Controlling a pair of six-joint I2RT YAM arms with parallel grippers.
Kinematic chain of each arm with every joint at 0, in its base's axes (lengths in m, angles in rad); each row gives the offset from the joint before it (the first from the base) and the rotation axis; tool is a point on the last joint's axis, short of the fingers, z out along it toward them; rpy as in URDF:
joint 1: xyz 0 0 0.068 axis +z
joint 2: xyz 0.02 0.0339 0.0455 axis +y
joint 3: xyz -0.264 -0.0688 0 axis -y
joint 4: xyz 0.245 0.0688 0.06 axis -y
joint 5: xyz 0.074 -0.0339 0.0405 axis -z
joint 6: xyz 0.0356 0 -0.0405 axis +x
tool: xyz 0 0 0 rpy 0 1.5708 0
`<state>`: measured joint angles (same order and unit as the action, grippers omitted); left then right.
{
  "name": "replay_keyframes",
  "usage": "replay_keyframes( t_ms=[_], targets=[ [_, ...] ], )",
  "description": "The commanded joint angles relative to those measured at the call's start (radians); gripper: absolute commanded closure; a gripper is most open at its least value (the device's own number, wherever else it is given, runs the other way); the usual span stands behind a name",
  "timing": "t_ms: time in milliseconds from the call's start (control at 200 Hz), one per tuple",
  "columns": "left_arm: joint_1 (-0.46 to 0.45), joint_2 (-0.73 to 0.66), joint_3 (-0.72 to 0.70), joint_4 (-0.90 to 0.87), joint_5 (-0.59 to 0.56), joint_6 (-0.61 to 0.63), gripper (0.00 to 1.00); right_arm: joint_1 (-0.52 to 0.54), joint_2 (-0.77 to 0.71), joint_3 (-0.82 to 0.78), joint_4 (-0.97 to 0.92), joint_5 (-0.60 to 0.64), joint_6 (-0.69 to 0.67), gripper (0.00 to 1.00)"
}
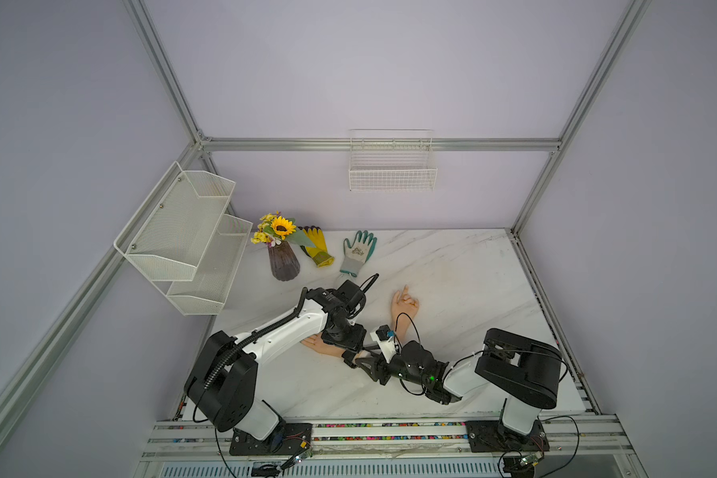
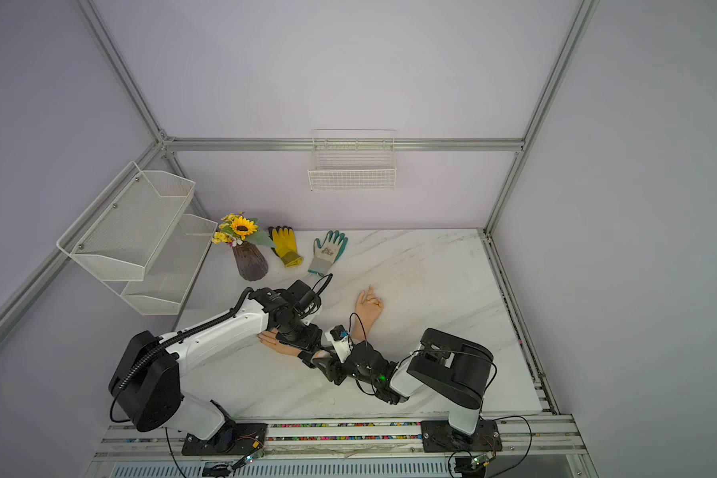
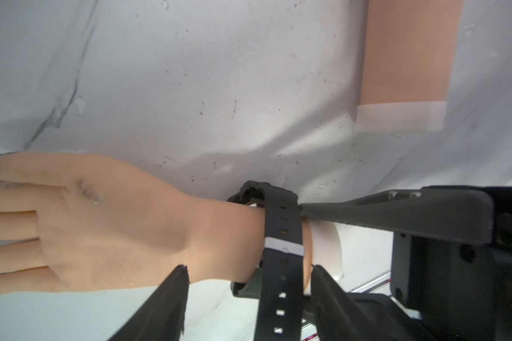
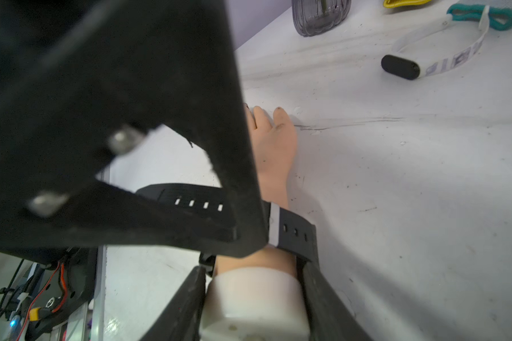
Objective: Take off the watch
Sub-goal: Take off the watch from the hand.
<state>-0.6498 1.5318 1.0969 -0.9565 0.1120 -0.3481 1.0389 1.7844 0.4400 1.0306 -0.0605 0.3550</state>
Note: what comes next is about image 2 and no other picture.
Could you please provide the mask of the black wrist watch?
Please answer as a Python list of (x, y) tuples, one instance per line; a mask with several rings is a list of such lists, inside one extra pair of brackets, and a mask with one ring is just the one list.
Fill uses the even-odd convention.
[(316, 368), (315, 360), (320, 358), (321, 351), (316, 352), (308, 352), (308, 351), (302, 351), (298, 354), (298, 359), (305, 364), (308, 368)]

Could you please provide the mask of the mannequin hand with black watch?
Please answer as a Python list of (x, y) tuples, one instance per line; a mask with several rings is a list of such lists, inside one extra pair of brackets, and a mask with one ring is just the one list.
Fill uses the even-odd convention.
[[(295, 347), (292, 347), (290, 345), (283, 344), (282, 342), (280, 342), (278, 340), (277, 336), (278, 336), (278, 330), (273, 329), (270, 331), (262, 332), (261, 334), (258, 335), (258, 339), (262, 345), (273, 350), (274, 352), (276, 352), (278, 354), (288, 356), (288, 357), (298, 358), (299, 352), (302, 352), (302, 351)], [(328, 356), (330, 356), (330, 353), (328, 351), (325, 351), (325, 350), (320, 350), (320, 351), (321, 351), (321, 356), (319, 359), (328, 358)]]

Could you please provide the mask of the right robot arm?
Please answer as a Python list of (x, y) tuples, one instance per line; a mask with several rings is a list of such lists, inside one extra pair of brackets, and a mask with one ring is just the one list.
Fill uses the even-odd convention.
[(368, 393), (396, 406), (429, 388), (450, 403), (447, 425), (472, 436), (481, 420), (483, 398), (497, 374), (490, 350), (465, 339), (429, 328), (417, 349), (398, 362), (387, 360), (368, 341), (355, 342), (343, 327), (329, 332), (330, 348), (302, 354), (303, 361), (339, 386), (347, 378)]

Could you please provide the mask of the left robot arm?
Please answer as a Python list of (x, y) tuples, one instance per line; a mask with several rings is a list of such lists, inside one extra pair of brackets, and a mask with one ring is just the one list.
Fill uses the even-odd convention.
[(200, 400), (185, 390), (183, 378), (214, 356), (273, 329), (282, 335), (281, 343), (314, 354), (322, 333), (305, 319), (321, 308), (323, 292), (302, 280), (287, 289), (248, 287), (229, 311), (188, 329), (133, 336), (109, 383), (112, 406), (140, 432), (165, 428), (204, 441), (231, 440), (235, 420), (214, 400)]

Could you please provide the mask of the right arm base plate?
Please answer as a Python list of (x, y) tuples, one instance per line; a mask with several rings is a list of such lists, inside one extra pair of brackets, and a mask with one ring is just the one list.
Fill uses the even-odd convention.
[(501, 434), (495, 420), (480, 418), (472, 434), (456, 430), (446, 420), (424, 420), (420, 422), (420, 428), (422, 447), (426, 453), (503, 450)]

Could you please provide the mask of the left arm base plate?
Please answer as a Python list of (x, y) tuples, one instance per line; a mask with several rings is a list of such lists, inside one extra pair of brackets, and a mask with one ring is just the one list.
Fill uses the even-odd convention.
[(217, 434), (201, 440), (187, 434), (181, 449), (183, 456), (247, 456), (261, 450), (269, 426), (262, 422), (225, 425)]

